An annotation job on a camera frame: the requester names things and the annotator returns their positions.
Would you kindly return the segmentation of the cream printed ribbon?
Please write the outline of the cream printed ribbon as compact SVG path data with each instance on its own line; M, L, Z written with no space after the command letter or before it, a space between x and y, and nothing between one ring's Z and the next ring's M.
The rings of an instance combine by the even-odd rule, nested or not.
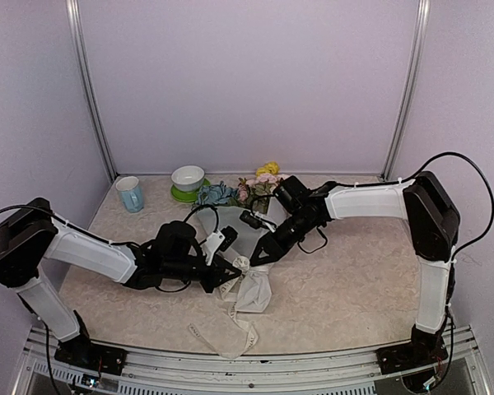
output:
M233 266L242 271L242 275L235 280L226 282L218 287L221 299L230 303L227 315L231 321L245 333L245 345L241 351L222 352L219 351L198 328L191 323L189 332L204 344L210 351L218 354L221 358L234 360L250 351L259 341L259 334L251 321L238 318L238 314L262 314L272 299L272 289L269 280L268 268L251 267L250 260L238 255L233 260Z

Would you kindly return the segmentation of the pink fake flower bunch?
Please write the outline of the pink fake flower bunch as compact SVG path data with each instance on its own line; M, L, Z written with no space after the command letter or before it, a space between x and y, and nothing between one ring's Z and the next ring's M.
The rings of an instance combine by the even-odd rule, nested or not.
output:
M238 191L233 202L238 207L253 208L254 211L266 214L273 191L288 177L288 174L263 173L251 179L239 178Z

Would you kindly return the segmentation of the yellow fake flower stem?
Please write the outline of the yellow fake flower stem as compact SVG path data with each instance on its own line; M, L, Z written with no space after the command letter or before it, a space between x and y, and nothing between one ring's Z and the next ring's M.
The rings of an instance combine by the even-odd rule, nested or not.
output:
M265 163L263 166L258 167L256 170L256 176L260 177L263 174L277 175L279 174L280 167L276 161L270 161Z

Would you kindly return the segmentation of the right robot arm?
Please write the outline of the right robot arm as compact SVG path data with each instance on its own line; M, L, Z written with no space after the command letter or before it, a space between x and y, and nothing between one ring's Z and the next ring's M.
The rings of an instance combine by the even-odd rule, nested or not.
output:
M460 214L432 172L395 183L350 186L329 181L317 189L291 176L273 195L288 218L259 239L250 258L254 267L277 262L310 231L330 221L353 217L405 220L420 265L420 299L410 341L377 350L380 371L392 374L449 358L452 350L445 347L442 333L450 321Z

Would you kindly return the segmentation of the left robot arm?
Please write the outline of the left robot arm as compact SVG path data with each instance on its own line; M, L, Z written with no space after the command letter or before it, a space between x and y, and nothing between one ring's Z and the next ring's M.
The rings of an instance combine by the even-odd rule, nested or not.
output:
M91 340L80 314L63 303L43 273L42 260L68 263L134 290L158 290L169 279L184 287L197 282L212 293L242 273L221 256L237 237L230 226L199 242L187 221L172 221L154 239L136 244L93 235L57 216L42 197L8 210L0 223L0 284L14 290L57 339L55 360L98 374L121 375L127 352Z

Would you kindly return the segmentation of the green plate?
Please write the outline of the green plate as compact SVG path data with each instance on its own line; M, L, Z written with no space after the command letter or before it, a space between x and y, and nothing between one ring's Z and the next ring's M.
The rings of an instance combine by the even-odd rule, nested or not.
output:
M171 194L172 198L174 200L176 200L177 202L193 203L193 202L197 201L198 193L199 193L200 189L203 186L209 186L210 184L211 184L210 181L208 179L205 179L203 181L203 185L201 187L199 187L198 189L191 191L191 192L180 191L174 185L172 185L170 188L170 194Z

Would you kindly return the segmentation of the white ceramic bowl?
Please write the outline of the white ceramic bowl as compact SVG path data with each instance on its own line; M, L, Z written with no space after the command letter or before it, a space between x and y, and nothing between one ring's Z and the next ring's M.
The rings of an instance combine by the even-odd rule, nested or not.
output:
M205 180L205 171L196 165L186 165L176 169L171 175L173 185L182 192L199 189Z

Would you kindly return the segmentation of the light blue mug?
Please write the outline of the light blue mug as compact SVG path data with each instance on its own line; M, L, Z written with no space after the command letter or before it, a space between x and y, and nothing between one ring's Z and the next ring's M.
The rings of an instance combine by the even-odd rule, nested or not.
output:
M126 211L137 213L144 208L144 198L137 177L123 177L115 183L115 188Z

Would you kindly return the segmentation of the front aluminium rail base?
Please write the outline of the front aluminium rail base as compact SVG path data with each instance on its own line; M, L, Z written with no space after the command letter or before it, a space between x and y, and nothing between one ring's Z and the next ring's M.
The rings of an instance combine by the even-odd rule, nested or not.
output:
M32 328L7 393L28 394L37 379L54 378L65 393L71 386L90 394L391 394L406 393L406 382L427 369L385 374L378 346L317 353L244 355L227 360L218 355L183 353L124 346L127 356L120 375L103 373L56 360L55 339Z

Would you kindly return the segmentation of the right aluminium frame post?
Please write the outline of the right aluminium frame post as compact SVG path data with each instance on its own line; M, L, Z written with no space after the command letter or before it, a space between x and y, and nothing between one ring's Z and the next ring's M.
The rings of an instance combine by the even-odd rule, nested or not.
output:
M406 131L412 100L417 87L417 77L422 59L426 31L430 17L431 1L420 0L417 6L417 17L408 61L408 71L404 82L398 116L394 125L394 135L389 145L386 160L380 173L382 180L390 180L398 158L404 133Z

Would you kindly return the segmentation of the aluminium frame post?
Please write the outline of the aluminium frame post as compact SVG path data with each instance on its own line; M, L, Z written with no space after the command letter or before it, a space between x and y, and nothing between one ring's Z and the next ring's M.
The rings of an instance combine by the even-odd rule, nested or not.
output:
M408 61L408 71L404 82L398 116L394 125L394 135L389 145L386 160L380 173L382 180L390 180L398 158L404 133L406 131L412 100L417 87L417 77L422 59L426 31L430 17L431 1L420 0L417 6L417 17Z
M94 92L94 85L89 69L86 42L82 29L82 21L78 0L66 0L68 24L71 31L72 42L75 49L82 90L86 99L86 107L93 127L94 138L98 146L102 164L108 180L112 184L118 177L107 136L103 127L100 110Z

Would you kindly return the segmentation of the left aluminium frame post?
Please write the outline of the left aluminium frame post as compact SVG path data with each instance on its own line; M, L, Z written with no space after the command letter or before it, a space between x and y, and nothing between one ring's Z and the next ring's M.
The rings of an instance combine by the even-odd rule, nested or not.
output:
M94 85L89 69L86 42L82 29L82 21L78 0L66 0L68 24L71 31L72 42L75 49L82 90L86 99L86 107L93 127L94 138L98 146L102 164L108 180L112 184L118 177L107 136L103 127L100 110L94 92Z

